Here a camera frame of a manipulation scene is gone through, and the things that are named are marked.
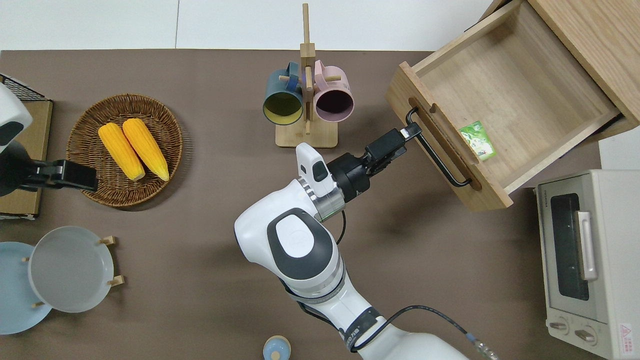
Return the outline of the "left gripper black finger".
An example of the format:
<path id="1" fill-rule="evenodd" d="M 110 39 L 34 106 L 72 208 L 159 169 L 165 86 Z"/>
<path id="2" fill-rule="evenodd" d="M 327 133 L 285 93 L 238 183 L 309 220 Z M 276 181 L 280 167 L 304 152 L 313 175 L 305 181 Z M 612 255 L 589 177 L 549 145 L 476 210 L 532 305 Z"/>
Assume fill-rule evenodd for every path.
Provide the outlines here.
<path id="1" fill-rule="evenodd" d="M 82 191 L 98 191 L 98 171 L 96 169 L 64 160 L 62 162 L 62 184 Z"/>

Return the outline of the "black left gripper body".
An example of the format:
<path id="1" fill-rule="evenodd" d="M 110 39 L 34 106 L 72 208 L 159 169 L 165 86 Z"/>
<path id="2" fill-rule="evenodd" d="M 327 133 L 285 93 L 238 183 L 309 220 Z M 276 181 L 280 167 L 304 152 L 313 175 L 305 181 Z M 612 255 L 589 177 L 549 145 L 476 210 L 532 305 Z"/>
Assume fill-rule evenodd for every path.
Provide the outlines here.
<path id="1" fill-rule="evenodd" d="M 20 143 L 10 143 L 0 155 L 0 196 L 16 190 L 61 189 L 63 185 L 54 182 L 53 178 L 63 173 L 64 163 L 63 159 L 34 160 Z"/>

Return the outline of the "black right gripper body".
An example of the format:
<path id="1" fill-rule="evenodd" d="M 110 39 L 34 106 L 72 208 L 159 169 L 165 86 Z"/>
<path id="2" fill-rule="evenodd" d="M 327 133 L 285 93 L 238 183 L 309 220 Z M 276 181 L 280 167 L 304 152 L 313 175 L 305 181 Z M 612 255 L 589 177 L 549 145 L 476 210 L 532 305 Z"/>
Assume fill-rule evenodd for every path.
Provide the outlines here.
<path id="1" fill-rule="evenodd" d="M 365 146 L 361 157 L 344 153 L 327 164 L 343 200 L 350 202 L 370 189 L 370 178 L 381 173 L 389 164 L 404 154 L 406 139 L 397 129 L 392 129 Z"/>

